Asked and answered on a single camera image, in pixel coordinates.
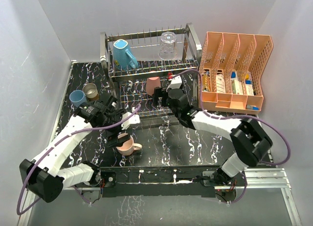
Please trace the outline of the dusty pink tumbler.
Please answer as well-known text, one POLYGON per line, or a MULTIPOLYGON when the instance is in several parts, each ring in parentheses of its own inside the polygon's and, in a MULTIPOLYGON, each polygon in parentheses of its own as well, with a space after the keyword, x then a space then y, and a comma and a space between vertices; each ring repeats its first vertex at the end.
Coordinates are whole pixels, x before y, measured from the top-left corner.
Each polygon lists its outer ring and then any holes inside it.
POLYGON ((146 82, 146 92, 148 95, 152 96, 156 87, 161 87, 159 77, 150 77, 146 82))

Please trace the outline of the cream and brown steel cup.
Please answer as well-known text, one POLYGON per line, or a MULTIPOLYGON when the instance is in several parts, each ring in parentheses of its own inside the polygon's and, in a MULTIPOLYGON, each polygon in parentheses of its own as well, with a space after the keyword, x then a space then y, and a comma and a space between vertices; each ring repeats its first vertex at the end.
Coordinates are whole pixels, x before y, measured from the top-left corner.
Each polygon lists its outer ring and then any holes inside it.
POLYGON ((88 83, 83 86, 83 92, 88 101, 96 101, 99 99, 97 87, 93 83, 88 83))

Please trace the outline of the peach handled mug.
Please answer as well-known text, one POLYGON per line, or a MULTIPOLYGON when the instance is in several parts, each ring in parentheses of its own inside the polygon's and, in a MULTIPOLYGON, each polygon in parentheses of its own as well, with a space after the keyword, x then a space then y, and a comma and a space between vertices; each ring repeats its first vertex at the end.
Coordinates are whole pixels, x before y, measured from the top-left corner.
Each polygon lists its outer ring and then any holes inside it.
POLYGON ((118 145, 116 146, 118 152, 123 156, 129 156, 134 151, 142 149, 142 145, 139 143, 135 143, 133 137, 127 133, 119 134, 118 140, 124 141, 122 145, 121 142, 118 142, 118 145))

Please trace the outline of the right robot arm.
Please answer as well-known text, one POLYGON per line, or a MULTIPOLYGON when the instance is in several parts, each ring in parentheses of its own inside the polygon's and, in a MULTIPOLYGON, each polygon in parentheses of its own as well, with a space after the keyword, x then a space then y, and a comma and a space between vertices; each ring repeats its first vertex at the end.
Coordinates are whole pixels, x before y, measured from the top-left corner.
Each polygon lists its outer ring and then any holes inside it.
POLYGON ((210 177, 205 178, 215 184, 230 185, 235 181, 237 174, 248 167, 257 166, 273 145, 270 137, 253 116, 214 116, 190 105, 182 89, 157 87, 152 98, 154 104, 160 100, 163 107, 168 107, 182 126, 217 134, 232 142, 234 154, 210 177))

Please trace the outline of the light blue tumbler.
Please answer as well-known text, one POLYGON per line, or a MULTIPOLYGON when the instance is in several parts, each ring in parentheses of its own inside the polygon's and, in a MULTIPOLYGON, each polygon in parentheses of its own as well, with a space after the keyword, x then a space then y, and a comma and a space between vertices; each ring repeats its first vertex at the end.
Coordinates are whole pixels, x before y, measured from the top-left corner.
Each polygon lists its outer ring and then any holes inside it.
POLYGON ((75 107, 79 107, 82 103, 87 102, 87 98, 82 90, 74 90, 69 99, 75 107))

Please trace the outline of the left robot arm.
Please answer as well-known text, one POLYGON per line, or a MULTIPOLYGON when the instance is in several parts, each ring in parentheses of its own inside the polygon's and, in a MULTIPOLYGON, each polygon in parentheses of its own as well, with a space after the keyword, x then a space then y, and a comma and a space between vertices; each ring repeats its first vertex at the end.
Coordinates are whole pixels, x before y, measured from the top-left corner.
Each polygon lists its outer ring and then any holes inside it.
POLYGON ((80 102, 60 133, 32 160, 24 159, 20 165, 23 188, 34 193, 46 203, 54 201, 63 189, 80 183, 97 186, 101 181, 97 165, 85 161, 63 169, 62 165, 78 144, 93 131, 107 133, 111 146, 125 143, 119 133, 130 125, 139 123, 136 114, 140 105, 129 112, 117 106, 111 95, 102 101, 80 102))

